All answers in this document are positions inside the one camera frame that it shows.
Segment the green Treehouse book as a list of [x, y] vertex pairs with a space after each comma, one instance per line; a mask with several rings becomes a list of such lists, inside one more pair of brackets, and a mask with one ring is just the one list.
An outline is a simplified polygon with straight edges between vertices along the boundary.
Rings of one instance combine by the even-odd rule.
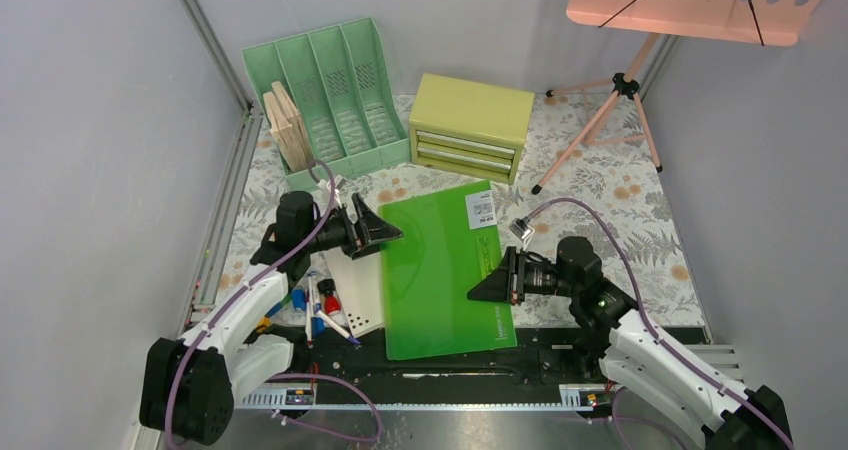
[[271, 124], [270, 133], [276, 141], [281, 156], [292, 173], [306, 169], [307, 160], [299, 137], [286, 117], [279, 99], [273, 92], [263, 94], [266, 115]]

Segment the white perforated board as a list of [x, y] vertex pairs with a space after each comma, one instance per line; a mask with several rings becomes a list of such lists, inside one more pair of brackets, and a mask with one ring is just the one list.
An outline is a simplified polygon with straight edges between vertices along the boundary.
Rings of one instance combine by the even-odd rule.
[[352, 335], [361, 339], [383, 329], [380, 255], [375, 253], [353, 260], [340, 249], [332, 249], [324, 252], [324, 259]]

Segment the green clip file folder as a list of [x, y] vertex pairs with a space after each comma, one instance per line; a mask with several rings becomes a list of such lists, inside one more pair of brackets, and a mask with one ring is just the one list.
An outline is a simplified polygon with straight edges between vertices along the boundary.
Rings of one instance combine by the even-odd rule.
[[516, 346], [510, 305], [467, 296], [502, 259], [488, 181], [385, 204], [378, 213], [403, 233], [380, 252], [388, 360]]

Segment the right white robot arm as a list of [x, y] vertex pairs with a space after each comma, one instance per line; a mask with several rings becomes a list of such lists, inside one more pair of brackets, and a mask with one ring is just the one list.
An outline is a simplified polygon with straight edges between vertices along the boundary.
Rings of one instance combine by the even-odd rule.
[[703, 449], [790, 449], [785, 405], [767, 386], [756, 390], [708, 364], [650, 318], [602, 272], [584, 237], [566, 237], [555, 260], [507, 248], [468, 299], [518, 305], [529, 294], [568, 297], [583, 333], [575, 372], [623, 385], [660, 411]]

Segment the purple cartoon book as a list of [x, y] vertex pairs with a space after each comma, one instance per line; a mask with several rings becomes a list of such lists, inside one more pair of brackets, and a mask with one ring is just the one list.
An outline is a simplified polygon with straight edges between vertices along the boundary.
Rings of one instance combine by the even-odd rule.
[[300, 113], [293, 99], [291, 98], [288, 91], [280, 81], [272, 82], [271, 87], [274, 95], [280, 103], [284, 116], [292, 125], [295, 133], [298, 135], [306, 163], [312, 163], [314, 160], [314, 155], [310, 146], [310, 140], [306, 131], [306, 125], [304, 123], [302, 114]]

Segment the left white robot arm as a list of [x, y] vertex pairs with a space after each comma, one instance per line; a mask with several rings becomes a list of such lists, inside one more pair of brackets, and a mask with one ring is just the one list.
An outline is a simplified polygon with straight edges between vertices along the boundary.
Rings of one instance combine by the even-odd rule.
[[139, 408], [142, 426], [203, 445], [218, 441], [236, 404], [280, 374], [296, 381], [309, 371], [307, 350], [283, 336], [247, 341], [261, 317], [300, 281], [315, 253], [339, 249], [351, 260], [372, 255], [402, 237], [360, 195], [352, 203], [319, 210], [305, 191], [284, 194], [250, 260], [239, 289], [176, 339], [160, 338], [148, 350]]

